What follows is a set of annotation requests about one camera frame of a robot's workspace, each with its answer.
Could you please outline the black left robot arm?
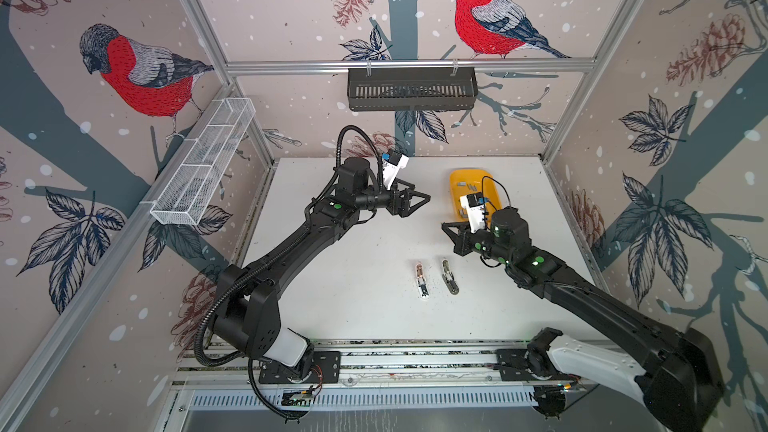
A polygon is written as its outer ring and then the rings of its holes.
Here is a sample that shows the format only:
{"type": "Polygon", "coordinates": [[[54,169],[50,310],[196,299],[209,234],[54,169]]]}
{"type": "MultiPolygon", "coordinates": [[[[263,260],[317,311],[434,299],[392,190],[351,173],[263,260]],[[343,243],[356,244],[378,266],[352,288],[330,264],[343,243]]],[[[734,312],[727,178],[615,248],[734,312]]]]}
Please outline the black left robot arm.
{"type": "Polygon", "coordinates": [[[429,195],[399,179],[409,161],[398,149],[372,151],[374,159],[342,156],[335,151],[333,174],[303,210],[302,224],[270,252],[243,267],[228,266],[220,273],[212,304],[196,328],[192,350],[204,367],[221,367],[238,358],[247,360],[249,384],[259,402],[285,422],[300,422],[305,412],[273,404],[259,389],[255,362],[278,366],[293,380],[320,377],[311,340],[285,326],[279,301],[291,282],[323,250],[353,227],[360,215],[383,209],[402,218],[418,210],[419,198],[429,195]]]}

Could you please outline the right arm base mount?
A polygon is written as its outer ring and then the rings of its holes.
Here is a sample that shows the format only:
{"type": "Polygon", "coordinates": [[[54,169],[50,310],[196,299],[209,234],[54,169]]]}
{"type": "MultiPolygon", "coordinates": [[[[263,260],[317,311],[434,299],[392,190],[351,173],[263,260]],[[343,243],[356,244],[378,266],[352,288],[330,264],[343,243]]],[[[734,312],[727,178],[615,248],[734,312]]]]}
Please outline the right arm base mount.
{"type": "Polygon", "coordinates": [[[495,351],[496,364],[492,368],[500,373],[503,382],[557,382],[534,386],[533,408],[545,418],[560,418],[568,408],[566,392],[580,382],[579,376],[558,370],[548,355],[554,340],[563,337],[562,331],[545,327],[525,347],[495,351]]]}

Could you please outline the beige olive mini stapler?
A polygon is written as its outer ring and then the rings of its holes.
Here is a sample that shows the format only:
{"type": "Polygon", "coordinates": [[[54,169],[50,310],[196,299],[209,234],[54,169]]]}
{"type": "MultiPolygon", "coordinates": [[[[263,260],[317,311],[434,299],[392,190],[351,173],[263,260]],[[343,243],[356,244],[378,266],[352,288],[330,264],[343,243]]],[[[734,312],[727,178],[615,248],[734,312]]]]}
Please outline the beige olive mini stapler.
{"type": "Polygon", "coordinates": [[[441,277],[448,291],[452,295],[458,295],[460,292],[460,288],[455,280],[455,276],[453,274],[449,260],[446,258],[442,258],[440,260],[440,267],[441,267],[441,277]]]}

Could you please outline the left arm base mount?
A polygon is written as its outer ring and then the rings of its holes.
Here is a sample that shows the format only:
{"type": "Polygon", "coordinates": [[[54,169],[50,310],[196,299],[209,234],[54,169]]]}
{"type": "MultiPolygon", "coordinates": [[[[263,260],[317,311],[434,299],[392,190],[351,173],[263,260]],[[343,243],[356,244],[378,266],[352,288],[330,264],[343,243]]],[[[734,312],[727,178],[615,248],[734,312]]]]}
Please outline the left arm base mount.
{"type": "Polygon", "coordinates": [[[330,384],[339,381],[341,353],[338,351],[316,351],[309,346],[294,366],[287,366],[273,359],[259,362],[248,359],[247,374],[249,385],[259,403],[280,417],[285,424],[299,423],[310,411],[322,392],[326,379],[330,384]],[[277,399],[266,396],[260,385],[295,385],[303,389],[281,392],[277,399]]]}

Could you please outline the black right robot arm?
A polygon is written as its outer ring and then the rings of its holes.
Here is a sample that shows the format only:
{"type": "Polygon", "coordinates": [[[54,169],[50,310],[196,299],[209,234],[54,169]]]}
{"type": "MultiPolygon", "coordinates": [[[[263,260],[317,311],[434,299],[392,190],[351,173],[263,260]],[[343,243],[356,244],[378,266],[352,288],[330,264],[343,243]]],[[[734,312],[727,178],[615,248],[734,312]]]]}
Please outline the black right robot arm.
{"type": "Polygon", "coordinates": [[[592,285],[534,246],[514,207],[494,212],[489,225],[448,222],[441,229],[455,254],[496,261],[519,288],[567,310],[616,346],[609,350],[544,328],[527,345],[526,366],[534,376],[586,378],[641,403],[670,431],[704,429],[725,391],[706,335],[658,322],[592,285]]]}

